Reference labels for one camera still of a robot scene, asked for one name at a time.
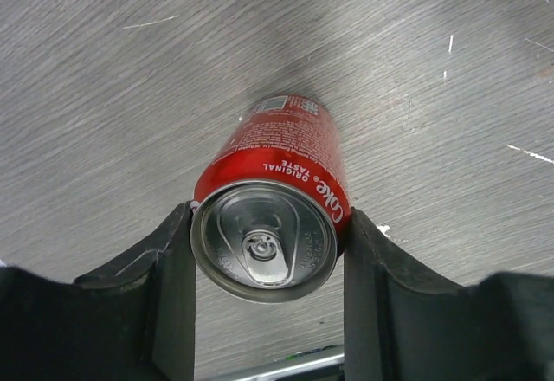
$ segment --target soda can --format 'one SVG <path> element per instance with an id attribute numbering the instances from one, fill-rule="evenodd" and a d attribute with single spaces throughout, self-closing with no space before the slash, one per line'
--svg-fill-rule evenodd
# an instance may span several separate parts
<path id="1" fill-rule="evenodd" d="M 244 118 L 194 190 L 190 244 L 217 286 L 281 303 L 325 283 L 351 218 L 339 141 L 328 111 L 300 95 Z"/>

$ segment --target can lid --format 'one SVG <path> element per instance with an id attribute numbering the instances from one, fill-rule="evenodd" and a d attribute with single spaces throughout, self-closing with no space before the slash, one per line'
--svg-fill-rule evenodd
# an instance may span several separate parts
<path id="1" fill-rule="evenodd" d="M 276 303 L 320 287 L 337 260 L 328 215 L 286 184 L 247 181 L 208 197 L 196 210 L 191 247 L 200 269 L 245 300 Z"/>

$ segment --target coke can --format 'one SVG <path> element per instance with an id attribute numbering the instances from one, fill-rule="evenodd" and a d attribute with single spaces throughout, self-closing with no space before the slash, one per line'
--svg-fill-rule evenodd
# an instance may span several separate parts
<path id="1" fill-rule="evenodd" d="M 280 303 L 325 283 L 351 218 L 339 141 L 328 111 L 300 95 L 245 117 L 194 189 L 190 244 L 217 286 Z"/>

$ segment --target can tab rivet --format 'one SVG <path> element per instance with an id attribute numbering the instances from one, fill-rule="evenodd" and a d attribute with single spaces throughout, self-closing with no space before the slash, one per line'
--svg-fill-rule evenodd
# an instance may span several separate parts
<path id="1" fill-rule="evenodd" d="M 248 232 L 242 249 L 250 277 L 267 286 L 280 286 L 288 281 L 290 269 L 285 261 L 279 237 L 268 230 Z"/>

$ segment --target wooden table surface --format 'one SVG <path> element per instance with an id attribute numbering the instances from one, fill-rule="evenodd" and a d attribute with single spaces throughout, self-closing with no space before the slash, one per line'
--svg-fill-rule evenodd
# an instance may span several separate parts
<path id="1" fill-rule="evenodd" d="M 554 0 L 1 3 L 5 262 L 71 281 L 114 257 L 288 91 L 330 108 L 353 203 L 412 255 L 466 284 L 554 273 Z M 341 342 L 342 271 L 279 306 L 199 274 L 196 376 Z"/>

